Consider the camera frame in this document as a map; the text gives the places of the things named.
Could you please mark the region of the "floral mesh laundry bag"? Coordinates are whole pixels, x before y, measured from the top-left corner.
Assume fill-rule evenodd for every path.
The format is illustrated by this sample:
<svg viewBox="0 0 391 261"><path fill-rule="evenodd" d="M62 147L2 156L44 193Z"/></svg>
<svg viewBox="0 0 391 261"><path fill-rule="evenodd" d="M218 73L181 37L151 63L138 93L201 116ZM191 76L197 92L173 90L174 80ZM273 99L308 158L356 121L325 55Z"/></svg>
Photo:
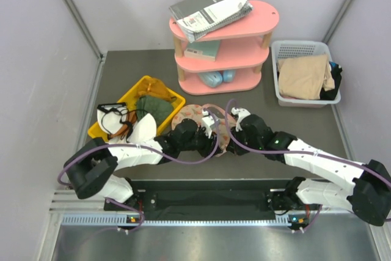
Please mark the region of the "floral mesh laundry bag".
<svg viewBox="0 0 391 261"><path fill-rule="evenodd" d="M228 131L225 126L225 111L219 106L214 104L205 104L202 106L186 105L182 107L172 119L171 129L174 130L183 119L192 119L200 127L203 117L202 111L204 109L209 109L219 119L219 148L221 153L217 154L217 156L222 156L227 152L227 147L230 143L230 136L228 135Z"/></svg>

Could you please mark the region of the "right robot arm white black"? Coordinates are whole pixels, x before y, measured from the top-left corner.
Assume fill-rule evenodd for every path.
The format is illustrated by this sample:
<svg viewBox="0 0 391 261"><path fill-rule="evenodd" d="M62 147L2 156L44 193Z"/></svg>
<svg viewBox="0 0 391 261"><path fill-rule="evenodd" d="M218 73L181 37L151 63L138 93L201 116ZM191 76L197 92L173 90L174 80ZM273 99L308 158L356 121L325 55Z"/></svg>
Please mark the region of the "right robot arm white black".
<svg viewBox="0 0 391 261"><path fill-rule="evenodd" d="M233 108L231 113L236 125L229 135L236 153L262 154L321 177L321 181L303 177L289 181L283 196L290 208L317 204L345 209L373 226L388 222L390 173L382 163L333 156L292 134L272 131L261 117L244 108Z"/></svg>

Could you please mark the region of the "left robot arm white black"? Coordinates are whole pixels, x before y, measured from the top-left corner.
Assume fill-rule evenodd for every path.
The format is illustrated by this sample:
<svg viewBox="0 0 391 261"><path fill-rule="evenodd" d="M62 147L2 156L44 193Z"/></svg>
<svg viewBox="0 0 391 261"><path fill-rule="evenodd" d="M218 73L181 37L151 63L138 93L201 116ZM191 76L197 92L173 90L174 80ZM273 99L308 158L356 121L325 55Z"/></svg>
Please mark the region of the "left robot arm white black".
<svg viewBox="0 0 391 261"><path fill-rule="evenodd" d="M156 121L148 114L136 124L129 142L114 144L95 138L64 164L63 173L79 199L99 195L132 210L139 196L130 181L116 177L115 171L143 164L178 162L184 151L197 151L206 161L217 153L218 126L214 115L203 117L200 124L183 119L174 130L158 136Z"/></svg>

